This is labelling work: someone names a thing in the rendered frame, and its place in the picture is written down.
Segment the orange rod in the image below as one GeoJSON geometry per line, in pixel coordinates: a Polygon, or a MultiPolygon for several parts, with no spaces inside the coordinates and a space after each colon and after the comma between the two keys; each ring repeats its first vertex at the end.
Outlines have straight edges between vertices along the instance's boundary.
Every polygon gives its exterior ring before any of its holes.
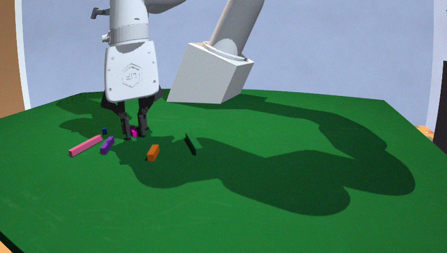
{"type": "Polygon", "coordinates": [[[159,145],[158,144],[152,145],[149,152],[147,153],[148,161],[155,161],[158,153],[159,153],[159,145]]]}

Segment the purple rod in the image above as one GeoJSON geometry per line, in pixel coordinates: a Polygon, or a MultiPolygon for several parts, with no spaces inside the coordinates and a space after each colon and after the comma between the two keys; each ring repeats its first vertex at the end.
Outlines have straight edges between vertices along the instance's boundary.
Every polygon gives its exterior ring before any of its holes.
{"type": "Polygon", "coordinates": [[[114,137],[108,137],[108,139],[100,147],[101,154],[106,154],[113,143],[114,143],[114,137]]]}

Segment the green rod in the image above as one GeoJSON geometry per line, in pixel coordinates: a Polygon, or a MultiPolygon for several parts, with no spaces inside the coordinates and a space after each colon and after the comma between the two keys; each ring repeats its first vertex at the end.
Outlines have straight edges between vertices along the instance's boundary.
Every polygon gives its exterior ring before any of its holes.
{"type": "Polygon", "coordinates": [[[186,139],[196,155],[203,155],[203,148],[192,132],[186,132],[186,139]]]}

